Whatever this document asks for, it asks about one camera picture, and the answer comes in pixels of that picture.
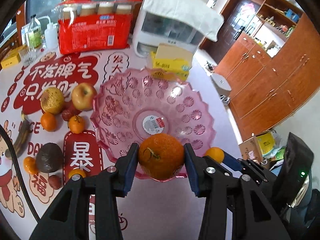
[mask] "white table surface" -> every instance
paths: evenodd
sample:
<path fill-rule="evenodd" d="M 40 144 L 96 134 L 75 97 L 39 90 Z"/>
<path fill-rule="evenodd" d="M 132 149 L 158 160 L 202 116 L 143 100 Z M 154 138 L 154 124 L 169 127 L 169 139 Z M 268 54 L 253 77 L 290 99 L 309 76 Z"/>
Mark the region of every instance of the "white table surface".
<path fill-rule="evenodd" d="M 128 56 L 129 67 L 141 68 L 146 64 L 146 59 L 138 58 L 134 55 L 133 49 L 118 50 L 121 53 L 125 53 Z M 95 84 L 95 88 L 98 90 L 100 84 L 102 84 L 105 78 L 112 72 L 112 66 L 108 65 L 108 57 L 116 52 L 115 50 L 105 50 L 98 52 L 82 53 L 80 57 L 92 55 L 98 57 L 98 63 L 93 68 L 98 74 L 98 80 Z M 57 58 L 62 57 L 59 50 L 56 50 Z M 208 77 L 204 69 L 194 59 L 192 63 L 192 69 L 187 79 L 190 82 L 192 88 L 200 92 L 202 100 L 209 105 L 209 113 L 214 118 L 213 128 L 216 131 L 216 136 L 211 142 L 211 146 L 220 147 L 224 151 L 233 155 L 235 158 L 240 158 L 240 150 L 234 135 L 232 126 L 228 119 L 228 115 L 225 108 L 220 101 L 219 95 L 215 90 L 210 77 Z M 11 126 L 12 124 L 20 123 L 20 112 L 22 107 L 15 109 L 13 102 L 18 97 L 21 89 L 23 88 L 23 81 L 30 75 L 29 66 L 24 70 L 22 78 L 17 81 L 17 88 L 10 95 L 10 101 L 7 109 L 2 113 L 0 112 L 0 124 L 3 126 L 6 120 L 9 120 L 9 127 L 12 130 L 11 138 L 15 141 L 18 135 L 18 125 Z M 0 71 L 0 103 L 7 98 L 7 92 L 10 86 L 14 83 L 14 79 L 21 71 L 22 63 L 12 66 L 8 69 Z M 85 112 L 85 115 L 89 117 L 92 111 Z M 41 117 L 41 111 L 36 111 L 28 115 L 28 119 L 31 121 L 39 121 Z M 54 133 L 48 133 L 42 129 L 39 130 L 39 134 L 32 133 L 30 141 L 38 143 L 46 143 L 49 141 L 56 142 L 60 147 L 61 138 L 59 135 L 68 132 L 66 123 L 59 122 L 61 128 Z M 94 130 L 92 124 L 89 125 L 89 130 Z M 28 149 L 25 150 L 23 155 L 19 158 L 19 164 L 22 168 L 23 159 L 28 156 Z M 103 166 L 104 168 L 112 165 L 108 160 L 104 150 L 102 151 Z M 52 202 L 54 197 L 59 192 L 54 190 L 49 202 L 44 204 L 31 192 L 29 187 L 29 175 L 21 169 L 22 175 L 30 194 L 30 198 L 36 208 L 36 211 L 42 216 L 46 208 Z M 14 181 L 15 171 L 12 168 L 12 180 Z M 24 205 L 24 217 L 20 217 L 16 211 L 11 212 L 8 208 L 5 208 L 0 203 L 0 209 L 7 221 L 22 239 L 28 239 L 32 233 L 33 228 L 36 226 L 36 221 L 33 218 L 27 203 L 23 197 L 21 191 L 17 191 L 16 194 L 21 198 Z M 202 215 L 204 210 L 204 198 L 195 197 L 194 193 L 190 190 L 188 179 L 173 179 L 166 183 L 156 182 L 151 179 L 141 180 L 135 178 L 133 181 L 131 192 L 129 192 L 126 198 L 118 198 L 118 211 L 119 215 L 127 220 L 127 228 L 122 231 L 124 239 L 130 240 L 144 240 L 144 239 L 185 239 L 194 240 L 198 238 Z M 226 239 L 231 239 L 231 226 L 232 216 L 228 212 L 227 232 Z M 94 234 L 89 230 L 90 238 L 94 239 Z"/>

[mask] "screw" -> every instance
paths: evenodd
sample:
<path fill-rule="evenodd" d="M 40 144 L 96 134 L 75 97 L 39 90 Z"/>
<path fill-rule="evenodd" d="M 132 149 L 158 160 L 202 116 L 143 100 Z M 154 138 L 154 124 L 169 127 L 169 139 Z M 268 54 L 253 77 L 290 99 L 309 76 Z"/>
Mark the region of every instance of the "screw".
<path fill-rule="evenodd" d="M 212 174 L 212 173 L 215 173 L 215 172 L 216 172 L 216 169 L 213 168 L 213 167 L 208 167 L 208 168 L 206 168 L 206 171 L 207 171 L 207 173 Z"/>
<path fill-rule="evenodd" d="M 107 172 L 109 172 L 109 173 L 114 173 L 116 171 L 117 171 L 117 168 L 115 166 L 109 166 L 107 168 Z"/>
<path fill-rule="evenodd" d="M 71 177 L 72 180 L 77 181 L 81 178 L 80 174 L 75 174 Z"/>
<path fill-rule="evenodd" d="M 249 180 L 251 179 L 251 177 L 250 177 L 248 174 L 242 175 L 241 178 L 242 178 L 244 181 L 249 181 Z"/>

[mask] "bottle with green label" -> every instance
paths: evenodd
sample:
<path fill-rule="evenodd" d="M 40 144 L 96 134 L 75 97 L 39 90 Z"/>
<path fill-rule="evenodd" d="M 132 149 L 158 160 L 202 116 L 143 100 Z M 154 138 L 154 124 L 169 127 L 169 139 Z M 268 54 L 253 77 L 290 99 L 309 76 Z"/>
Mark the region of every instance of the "bottle with green label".
<path fill-rule="evenodd" d="M 28 29 L 29 46 L 31 48 L 38 48 L 41 43 L 41 25 L 36 15 L 31 16 L 31 23 Z"/>

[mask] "white squeeze bottle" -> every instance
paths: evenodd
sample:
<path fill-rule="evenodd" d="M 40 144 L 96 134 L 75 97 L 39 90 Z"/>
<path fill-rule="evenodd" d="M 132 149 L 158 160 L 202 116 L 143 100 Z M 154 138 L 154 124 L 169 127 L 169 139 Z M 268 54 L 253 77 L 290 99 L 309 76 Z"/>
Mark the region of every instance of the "white squeeze bottle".
<path fill-rule="evenodd" d="M 29 45 L 32 48 L 37 48 L 41 45 L 41 25 L 36 15 L 31 16 L 31 23 L 28 29 Z"/>
<path fill-rule="evenodd" d="M 47 49 L 55 49 L 58 47 L 57 27 L 53 23 L 47 24 L 47 29 L 44 31 L 45 43 Z"/>

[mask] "small orange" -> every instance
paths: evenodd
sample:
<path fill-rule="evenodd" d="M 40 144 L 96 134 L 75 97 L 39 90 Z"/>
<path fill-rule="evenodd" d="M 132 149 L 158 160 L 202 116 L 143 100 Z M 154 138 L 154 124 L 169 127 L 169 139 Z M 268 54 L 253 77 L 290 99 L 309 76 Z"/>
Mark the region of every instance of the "small orange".
<path fill-rule="evenodd" d="M 209 156 L 217 163 L 222 163 L 224 159 L 224 152 L 218 147 L 211 147 L 205 152 L 204 156 Z"/>
<path fill-rule="evenodd" d="M 79 174 L 81 175 L 83 178 L 85 178 L 87 175 L 85 174 L 85 172 L 81 169 L 73 169 L 69 172 L 68 174 L 68 178 L 71 179 L 71 177 L 75 174 Z"/>
<path fill-rule="evenodd" d="M 150 177 L 166 180 L 174 177 L 183 166 L 184 149 L 175 137 L 158 133 L 141 143 L 138 160 Z"/>
<path fill-rule="evenodd" d="M 74 115 L 69 119 L 68 125 L 71 132 L 81 133 L 85 128 L 85 120 L 79 115 Z"/>
<path fill-rule="evenodd" d="M 57 120 L 54 114 L 44 113 L 40 119 L 43 129 L 48 132 L 53 132 L 57 128 Z"/>
<path fill-rule="evenodd" d="M 32 158 L 31 156 L 28 156 L 23 160 L 23 167 L 25 171 L 31 175 L 39 172 L 36 165 L 36 159 Z"/>

